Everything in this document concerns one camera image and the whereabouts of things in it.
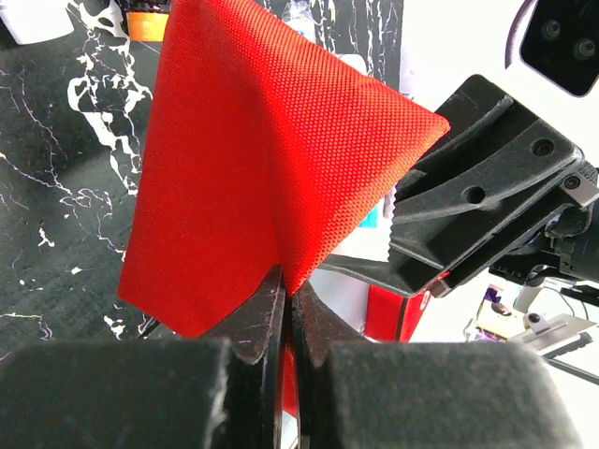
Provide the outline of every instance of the white container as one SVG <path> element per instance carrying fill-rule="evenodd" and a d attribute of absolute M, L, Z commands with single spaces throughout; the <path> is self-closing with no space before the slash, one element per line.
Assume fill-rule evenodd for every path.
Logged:
<path fill-rule="evenodd" d="M 0 18 L 19 45 L 72 33 L 66 0 L 0 0 Z"/>

